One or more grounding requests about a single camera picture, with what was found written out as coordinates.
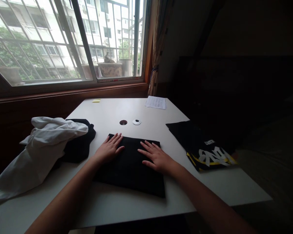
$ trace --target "wooden window sill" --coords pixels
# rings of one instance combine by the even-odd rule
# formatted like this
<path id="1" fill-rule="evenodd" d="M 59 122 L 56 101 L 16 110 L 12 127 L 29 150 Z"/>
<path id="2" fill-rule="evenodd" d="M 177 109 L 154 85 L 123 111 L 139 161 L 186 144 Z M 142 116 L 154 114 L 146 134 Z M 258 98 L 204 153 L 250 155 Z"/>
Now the wooden window sill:
<path id="1" fill-rule="evenodd" d="M 23 96 L 16 96 L 16 97 L 4 97 L 0 98 L 0 103 L 5 102 L 13 102 L 13 101 L 21 101 L 21 100 L 29 100 L 29 99 L 36 99 L 36 98 L 48 98 L 48 97 L 55 97 L 55 96 L 62 96 L 62 95 L 72 95 L 72 94 L 85 94 L 85 93 L 92 93 L 95 98 L 95 94 L 99 94 L 101 97 L 108 97 L 110 95 L 110 91 L 114 91 L 115 96 L 123 94 L 124 89 L 130 88 L 137 89 L 138 91 L 143 91 L 144 89 L 148 90 L 148 84 L 145 82 L 136 83 L 136 84 L 120 84 L 120 85 L 111 85 L 111 86 L 104 86 L 104 87 L 95 87 L 95 88 L 83 88 L 83 89 L 73 89 L 73 90 L 66 90 L 66 91 L 57 91 L 57 92 L 49 92 L 49 93 L 41 93 L 41 94 L 31 94 L 31 95 L 23 95 Z"/>

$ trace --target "curtain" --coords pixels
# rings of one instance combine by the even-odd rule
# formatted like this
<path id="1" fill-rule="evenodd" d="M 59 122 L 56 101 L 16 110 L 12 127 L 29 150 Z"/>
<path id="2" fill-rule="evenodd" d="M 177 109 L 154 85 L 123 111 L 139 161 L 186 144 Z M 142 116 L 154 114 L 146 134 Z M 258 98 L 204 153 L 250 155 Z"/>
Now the curtain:
<path id="1" fill-rule="evenodd" d="M 155 96 L 160 58 L 164 49 L 164 41 L 168 31 L 168 22 L 174 5 L 174 0 L 153 0 L 156 15 L 153 26 L 153 69 L 151 72 L 148 96 Z"/>

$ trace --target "hand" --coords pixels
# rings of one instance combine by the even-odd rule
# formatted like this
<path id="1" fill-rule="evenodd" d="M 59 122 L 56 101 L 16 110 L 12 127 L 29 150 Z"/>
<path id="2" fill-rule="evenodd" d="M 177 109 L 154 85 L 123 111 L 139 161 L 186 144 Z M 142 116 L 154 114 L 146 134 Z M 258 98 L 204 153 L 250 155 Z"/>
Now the hand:
<path id="1" fill-rule="evenodd" d="M 147 150 L 147 152 L 141 149 L 138 149 L 138 151 L 153 161 L 153 163 L 151 163 L 150 161 L 143 160 L 142 163 L 144 165 L 169 176 L 173 176 L 173 172 L 176 171 L 178 167 L 181 167 L 179 163 L 173 160 L 156 144 L 150 144 L 147 141 L 145 141 L 145 144 L 142 142 L 140 142 L 140 144 Z"/>
<path id="2" fill-rule="evenodd" d="M 122 139 L 123 136 L 121 133 L 119 135 L 116 133 L 111 139 L 107 136 L 103 144 L 97 149 L 92 157 L 93 160 L 98 161 L 100 164 L 111 161 L 125 148 L 125 146 L 117 148 Z"/>

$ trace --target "air conditioner unit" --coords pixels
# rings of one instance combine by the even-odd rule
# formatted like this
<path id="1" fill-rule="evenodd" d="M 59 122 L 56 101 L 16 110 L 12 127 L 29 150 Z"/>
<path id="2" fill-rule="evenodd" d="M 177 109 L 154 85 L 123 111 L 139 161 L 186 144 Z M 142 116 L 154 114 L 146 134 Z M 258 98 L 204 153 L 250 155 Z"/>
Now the air conditioner unit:
<path id="1" fill-rule="evenodd" d="M 82 11 L 86 14 L 87 13 L 87 9 L 85 5 L 81 5 Z"/>

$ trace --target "stack of paper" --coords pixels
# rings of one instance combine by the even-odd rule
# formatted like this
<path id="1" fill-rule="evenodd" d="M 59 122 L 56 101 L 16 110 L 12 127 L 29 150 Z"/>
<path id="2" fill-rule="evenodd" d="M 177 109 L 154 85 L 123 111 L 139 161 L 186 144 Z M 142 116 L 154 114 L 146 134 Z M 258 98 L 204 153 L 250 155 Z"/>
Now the stack of paper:
<path id="1" fill-rule="evenodd" d="M 146 107 L 163 109 L 163 110 L 166 110 L 166 108 L 167 108 L 165 98 L 163 98 L 163 97 L 153 97 L 153 96 L 149 96 L 147 98 L 145 106 Z"/>

